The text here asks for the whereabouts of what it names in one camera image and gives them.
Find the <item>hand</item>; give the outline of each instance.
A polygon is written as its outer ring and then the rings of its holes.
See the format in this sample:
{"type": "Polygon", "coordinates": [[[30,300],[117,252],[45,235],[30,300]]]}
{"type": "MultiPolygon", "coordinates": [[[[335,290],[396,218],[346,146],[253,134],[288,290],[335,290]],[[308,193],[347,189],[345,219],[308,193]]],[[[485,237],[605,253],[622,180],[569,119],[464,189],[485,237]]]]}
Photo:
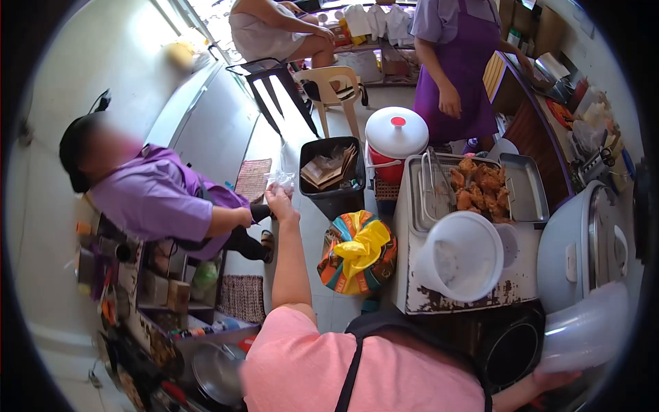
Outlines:
{"type": "Polygon", "coordinates": [[[270,210],[275,216],[277,216],[279,221],[300,221],[300,212],[293,209],[291,197],[286,195],[283,187],[279,186],[277,183],[272,183],[266,189],[265,197],[268,201],[270,210]]]}
{"type": "Polygon", "coordinates": [[[235,211],[238,215],[239,226],[247,228],[252,225],[252,212],[248,208],[237,208],[235,211]]]}
{"type": "Polygon", "coordinates": [[[451,82],[440,87],[440,111],[447,115],[459,119],[462,107],[460,106],[460,95],[451,82]]]}
{"type": "Polygon", "coordinates": [[[531,380],[538,388],[538,391],[542,393],[567,385],[580,376],[581,372],[542,373],[534,370],[531,374],[531,380]]]}
{"type": "Polygon", "coordinates": [[[297,13],[303,13],[302,9],[297,7],[297,5],[292,1],[280,1],[279,4],[286,7],[287,9],[292,11],[293,13],[296,13],[296,14],[297,13]]]}
{"type": "Polygon", "coordinates": [[[317,26],[314,31],[314,36],[319,36],[325,38],[330,43],[334,42],[334,33],[326,27],[317,26]]]}
{"type": "Polygon", "coordinates": [[[518,51],[516,54],[517,56],[517,61],[519,62],[520,66],[522,66],[522,70],[529,75],[533,76],[533,65],[529,61],[529,58],[522,53],[522,51],[518,51]]]}

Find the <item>red cap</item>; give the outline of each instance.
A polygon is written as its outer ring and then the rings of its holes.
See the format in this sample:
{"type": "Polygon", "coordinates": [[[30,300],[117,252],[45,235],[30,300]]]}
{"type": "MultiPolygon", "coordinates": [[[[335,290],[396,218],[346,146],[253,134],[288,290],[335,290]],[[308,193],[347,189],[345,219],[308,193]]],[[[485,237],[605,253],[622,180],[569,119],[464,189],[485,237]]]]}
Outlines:
{"type": "Polygon", "coordinates": [[[402,117],[396,116],[391,118],[391,124],[394,126],[398,126],[398,127],[405,126],[405,123],[407,122],[402,117]]]}

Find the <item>chair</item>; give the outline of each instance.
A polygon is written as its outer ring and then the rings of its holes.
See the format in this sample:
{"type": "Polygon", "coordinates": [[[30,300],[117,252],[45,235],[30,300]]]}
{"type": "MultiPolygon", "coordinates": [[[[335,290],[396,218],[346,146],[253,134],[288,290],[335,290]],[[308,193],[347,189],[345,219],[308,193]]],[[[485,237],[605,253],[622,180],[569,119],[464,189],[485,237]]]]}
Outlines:
{"type": "MultiPolygon", "coordinates": [[[[359,79],[352,68],[348,66],[320,67],[318,69],[293,73],[293,78],[302,84],[302,87],[307,91],[307,95],[310,95],[309,98],[314,103],[314,106],[316,106],[325,138],[330,137],[326,109],[327,107],[340,105],[343,107],[350,131],[354,137],[360,139],[357,116],[355,115],[355,101],[362,97],[362,92],[359,88],[359,79]],[[346,88],[335,92],[331,87],[330,81],[338,80],[340,77],[347,77],[349,84],[346,88]],[[304,80],[314,82],[318,88],[318,93],[316,93],[315,87],[313,88],[313,92],[310,93],[309,84],[304,83],[304,80]]],[[[364,89],[362,104],[368,105],[368,98],[365,92],[366,90],[364,89]]]]}
{"type": "Polygon", "coordinates": [[[286,90],[286,92],[289,94],[293,100],[293,103],[295,103],[295,106],[300,111],[300,114],[302,117],[304,117],[306,124],[316,135],[316,137],[318,137],[318,130],[316,129],[316,125],[311,119],[311,114],[309,113],[304,100],[302,100],[300,97],[297,85],[295,84],[293,77],[291,77],[291,73],[288,71],[287,65],[288,63],[284,61],[278,61],[272,57],[266,57],[265,59],[248,61],[247,63],[242,63],[240,65],[233,65],[227,67],[226,69],[234,74],[245,77],[250,89],[252,90],[252,93],[254,94],[254,99],[256,100],[258,109],[261,111],[261,113],[263,113],[263,116],[266,117],[266,120],[270,126],[272,126],[272,128],[275,129],[275,132],[277,132],[277,134],[281,137],[281,131],[279,131],[279,127],[277,126],[275,119],[273,119],[270,111],[268,110],[268,107],[266,106],[266,103],[263,101],[263,98],[254,86],[255,81],[259,79],[263,81],[263,85],[266,87],[268,95],[270,95],[270,98],[275,104],[277,111],[283,117],[283,112],[281,110],[281,106],[279,105],[279,100],[277,100],[277,95],[275,95],[275,90],[272,88],[272,82],[270,81],[270,76],[278,77],[281,85],[284,87],[284,90],[286,90]],[[237,70],[237,68],[244,70],[246,73],[241,73],[237,70]]]}

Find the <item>metal tray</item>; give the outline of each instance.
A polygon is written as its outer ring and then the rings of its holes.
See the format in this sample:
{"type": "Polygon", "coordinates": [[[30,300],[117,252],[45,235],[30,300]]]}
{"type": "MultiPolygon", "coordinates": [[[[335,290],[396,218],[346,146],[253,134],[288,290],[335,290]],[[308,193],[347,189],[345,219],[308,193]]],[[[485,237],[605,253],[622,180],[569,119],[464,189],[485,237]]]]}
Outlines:
{"type": "Polygon", "coordinates": [[[501,153],[499,162],[505,165],[511,219],[546,223],[549,220],[549,206],[536,162],[528,156],[510,153],[501,153]]]}
{"type": "MultiPolygon", "coordinates": [[[[439,219],[457,211],[455,193],[450,185],[447,186],[447,184],[451,181],[451,168],[457,167],[458,163],[464,158],[464,156],[458,154],[435,153],[436,161],[432,162],[432,168],[437,190],[434,198],[424,195],[424,172],[422,172],[422,166],[426,167],[425,174],[428,174],[428,162],[423,161],[421,155],[410,156],[405,161],[406,175],[403,178],[407,180],[409,185],[407,199],[409,211],[408,226],[416,235],[425,236],[439,219]],[[440,171],[444,176],[443,179],[441,175],[438,175],[440,171]]],[[[499,163],[494,160],[484,158],[472,158],[472,160],[476,165],[487,163],[494,169],[501,168],[499,163]]]]}

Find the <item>white rice cooker lid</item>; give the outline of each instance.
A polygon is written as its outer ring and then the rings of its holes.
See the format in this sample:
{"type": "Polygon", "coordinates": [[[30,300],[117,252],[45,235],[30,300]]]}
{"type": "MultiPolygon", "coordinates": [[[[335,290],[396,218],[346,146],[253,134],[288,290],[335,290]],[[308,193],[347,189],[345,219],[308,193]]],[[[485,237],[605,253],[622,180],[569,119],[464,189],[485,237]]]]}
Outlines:
{"type": "Polygon", "coordinates": [[[404,107],[385,107],[373,113],[365,133],[373,150],[392,159],[407,159],[428,146],[426,122],[404,107]]]}
{"type": "Polygon", "coordinates": [[[617,208],[617,196],[608,186],[596,187],[588,205],[588,289],[593,290],[627,273],[627,239],[617,208]]]}

